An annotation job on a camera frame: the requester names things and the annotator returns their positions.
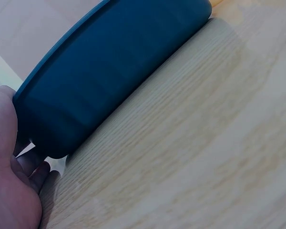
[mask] yellow object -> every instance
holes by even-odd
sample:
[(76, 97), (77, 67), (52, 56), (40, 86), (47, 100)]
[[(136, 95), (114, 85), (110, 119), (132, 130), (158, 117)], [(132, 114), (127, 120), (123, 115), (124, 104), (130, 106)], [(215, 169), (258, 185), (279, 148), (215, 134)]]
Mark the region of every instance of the yellow object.
[(210, 0), (212, 7), (217, 6), (220, 2), (222, 2), (223, 0)]

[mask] wood grain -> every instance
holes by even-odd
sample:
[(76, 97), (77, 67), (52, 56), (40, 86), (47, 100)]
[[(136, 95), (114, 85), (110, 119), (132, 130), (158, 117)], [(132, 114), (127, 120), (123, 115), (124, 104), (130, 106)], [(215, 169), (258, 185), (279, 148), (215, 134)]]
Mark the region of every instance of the wood grain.
[(224, 0), (67, 160), (41, 228), (286, 229), (286, 0)]

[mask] hand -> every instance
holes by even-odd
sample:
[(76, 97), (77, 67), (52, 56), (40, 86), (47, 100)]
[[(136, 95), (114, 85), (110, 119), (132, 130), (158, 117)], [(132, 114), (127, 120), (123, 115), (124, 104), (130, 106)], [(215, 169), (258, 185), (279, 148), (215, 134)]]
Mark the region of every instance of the hand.
[(40, 223), (38, 192), (50, 166), (34, 148), (17, 157), (29, 141), (17, 137), (13, 95), (9, 87), (0, 87), (0, 228), (33, 229)]

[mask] blue silicone case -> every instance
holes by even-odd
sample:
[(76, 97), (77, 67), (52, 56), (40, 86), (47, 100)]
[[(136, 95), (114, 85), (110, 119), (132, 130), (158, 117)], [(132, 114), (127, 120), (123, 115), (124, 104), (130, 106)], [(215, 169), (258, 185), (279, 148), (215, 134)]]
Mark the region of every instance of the blue silicone case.
[(208, 0), (103, 1), (15, 94), (19, 134), (52, 158), (74, 152), (211, 11)]

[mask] wooden table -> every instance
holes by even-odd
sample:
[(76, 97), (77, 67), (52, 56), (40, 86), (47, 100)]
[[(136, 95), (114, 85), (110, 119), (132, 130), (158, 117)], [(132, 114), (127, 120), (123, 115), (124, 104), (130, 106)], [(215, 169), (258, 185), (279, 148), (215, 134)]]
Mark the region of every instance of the wooden table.
[(286, 0), (213, 17), (49, 177), (42, 228), (286, 229)]

